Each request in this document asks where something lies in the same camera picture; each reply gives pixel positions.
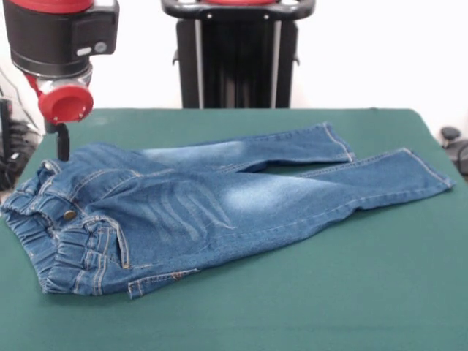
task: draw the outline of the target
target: black cable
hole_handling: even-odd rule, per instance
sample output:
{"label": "black cable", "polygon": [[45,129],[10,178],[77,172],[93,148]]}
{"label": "black cable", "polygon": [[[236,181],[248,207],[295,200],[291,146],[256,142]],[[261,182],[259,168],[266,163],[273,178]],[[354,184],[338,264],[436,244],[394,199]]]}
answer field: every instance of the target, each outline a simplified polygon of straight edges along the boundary
{"label": "black cable", "polygon": [[26,111],[24,105],[23,105],[23,101],[21,100],[21,95],[20,95],[20,92],[18,90],[18,87],[12,83],[12,81],[7,77],[7,75],[5,74],[4,70],[0,67],[0,74],[3,76],[3,78],[7,81],[7,83],[9,83],[15,90],[15,93],[16,93],[16,97],[18,98],[18,103],[20,104],[21,108],[23,109],[24,113],[26,114],[26,117],[27,119],[34,125],[34,127],[40,131],[41,129],[39,128],[39,126],[36,124],[36,122],[34,121],[34,119],[31,117],[31,115],[28,113],[28,111]]}

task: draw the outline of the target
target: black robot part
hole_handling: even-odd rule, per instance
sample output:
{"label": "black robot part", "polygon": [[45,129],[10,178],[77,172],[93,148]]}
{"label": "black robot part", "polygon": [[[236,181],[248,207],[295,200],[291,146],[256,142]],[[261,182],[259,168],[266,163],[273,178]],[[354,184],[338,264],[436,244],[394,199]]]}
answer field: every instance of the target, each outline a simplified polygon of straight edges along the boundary
{"label": "black robot part", "polygon": [[230,6],[162,0],[177,23],[184,108],[289,108],[296,20],[315,0]]}
{"label": "black robot part", "polygon": [[117,1],[112,7],[74,14],[31,11],[10,0],[3,5],[12,62],[23,72],[50,79],[72,77],[88,69],[89,56],[116,49]]}

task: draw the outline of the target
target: blue denim jeans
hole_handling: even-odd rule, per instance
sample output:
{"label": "blue denim jeans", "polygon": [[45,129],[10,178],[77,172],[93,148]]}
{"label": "blue denim jeans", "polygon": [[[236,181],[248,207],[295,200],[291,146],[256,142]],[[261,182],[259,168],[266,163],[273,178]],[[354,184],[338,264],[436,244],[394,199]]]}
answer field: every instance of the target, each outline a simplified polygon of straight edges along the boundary
{"label": "blue denim jeans", "polygon": [[[295,175],[269,165],[333,163]],[[355,160],[329,124],[181,148],[94,143],[44,161],[1,207],[44,293],[138,298],[454,182],[408,149]]]}

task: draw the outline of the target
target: white wall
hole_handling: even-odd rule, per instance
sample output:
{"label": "white wall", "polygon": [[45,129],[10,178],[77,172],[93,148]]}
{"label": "white wall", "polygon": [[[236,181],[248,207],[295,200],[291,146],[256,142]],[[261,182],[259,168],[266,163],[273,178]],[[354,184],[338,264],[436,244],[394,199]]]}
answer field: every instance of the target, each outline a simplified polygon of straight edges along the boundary
{"label": "white wall", "polygon": [[[158,0],[120,3],[118,49],[93,60],[96,107],[180,107],[176,20]],[[434,135],[468,135],[467,0],[317,0],[299,25],[292,107],[410,107]],[[0,39],[1,67],[35,108]]]}

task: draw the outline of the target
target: green table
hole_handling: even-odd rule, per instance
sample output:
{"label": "green table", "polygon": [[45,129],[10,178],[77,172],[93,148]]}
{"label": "green table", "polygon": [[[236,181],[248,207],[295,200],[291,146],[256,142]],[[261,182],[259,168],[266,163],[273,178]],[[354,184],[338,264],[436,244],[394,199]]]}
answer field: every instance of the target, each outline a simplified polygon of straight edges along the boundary
{"label": "green table", "polygon": [[[43,295],[1,225],[0,350],[468,350],[468,191],[409,110],[96,110],[72,146],[181,146],[331,122],[359,158],[406,146],[458,181],[438,197],[359,213],[294,246],[131,301]],[[26,168],[55,155],[47,137]]]}

